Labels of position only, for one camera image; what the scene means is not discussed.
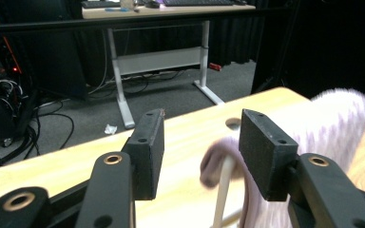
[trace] black bracket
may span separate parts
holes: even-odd
[[[294,227],[365,227],[365,192],[340,167],[298,145],[262,113],[243,109],[240,152],[268,201],[289,200]]]
[[[0,227],[135,227],[135,200],[156,198],[164,152],[164,113],[146,112],[122,152],[100,156],[91,177],[48,198],[41,187],[0,198]]]

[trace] desk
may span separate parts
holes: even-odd
[[[200,14],[204,12],[226,12],[234,10],[254,10],[253,6],[228,6],[228,7],[176,7],[170,8],[161,4],[159,9],[148,9],[138,7],[139,12],[133,10],[120,11],[114,8],[108,9],[82,9],[82,14],[85,19],[99,18],[136,18],[146,16],[179,16],[184,14]],[[124,120],[125,128],[132,128],[135,122],[132,118],[129,106],[124,95],[121,75],[130,73],[146,72],[157,69],[185,67],[193,65],[201,65],[201,79],[195,81],[195,85],[200,89],[212,102],[216,105],[223,104],[214,92],[206,86],[206,70],[208,62],[208,37],[209,37],[209,21],[202,22],[202,46],[193,48],[184,48],[177,50],[158,51],[152,53],[135,54],[127,56],[117,56],[117,51],[114,44],[113,28],[107,28],[108,41],[111,51],[112,66],[115,75],[117,86],[117,102],[120,107],[121,114]]]
[[[217,190],[200,184],[200,163],[214,140],[230,134],[225,122],[240,118],[243,108],[268,114],[308,100],[287,88],[275,88],[223,105],[172,118],[164,122],[165,150],[157,198],[137,201],[137,227],[209,227],[213,221]],[[0,168],[0,197],[25,186],[41,186],[55,196],[89,178],[95,160],[122,148],[131,130],[87,142],[41,157]],[[365,190],[365,134],[357,149],[349,177]],[[242,205],[243,183],[230,184],[226,213]]]

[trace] wooden table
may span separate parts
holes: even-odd
[[[231,133],[226,120],[239,118],[243,108],[268,114],[287,105],[307,102],[306,98],[280,87],[165,121],[158,196],[152,201],[137,201],[137,226],[209,227],[217,189],[209,190],[201,185],[200,163],[211,142]],[[0,197],[25,186],[44,187],[54,196],[85,181],[95,160],[106,152],[119,151],[130,134],[131,131],[126,131],[0,168]],[[365,134],[349,177],[365,190]],[[242,181],[234,181],[230,185],[227,214],[241,207],[242,196]]]

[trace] brass ring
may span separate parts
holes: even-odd
[[[123,160],[123,157],[120,155],[110,155],[105,158],[106,164],[116,164]]]
[[[314,164],[314,165],[318,165],[318,166],[322,166],[322,167],[325,167],[325,166],[328,166],[330,165],[326,160],[320,158],[320,157],[317,157],[317,156],[312,156],[309,158],[309,162],[311,164]]]
[[[35,199],[35,195],[31,192],[19,193],[12,196],[4,203],[4,209],[6,211],[12,212],[23,209],[31,204]]]

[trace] desk leg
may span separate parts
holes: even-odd
[[[121,110],[121,115],[123,116],[124,125],[126,129],[133,128],[135,126],[135,122],[133,121],[131,111],[129,110],[128,103],[126,102],[124,90],[123,90],[123,82],[121,81],[121,73],[120,67],[118,66],[118,57],[117,52],[115,51],[115,44],[114,44],[114,35],[112,33],[112,28],[107,29],[108,33],[108,42],[111,49],[111,61],[112,61],[112,68],[114,70],[115,75],[115,84],[117,85],[117,102],[118,106]]]
[[[209,21],[202,23],[202,48],[201,48],[201,79],[195,81],[195,86],[199,88],[213,103],[216,105],[224,104],[212,90],[206,86],[206,71],[207,71],[207,60],[208,60],[208,40],[209,40]]]

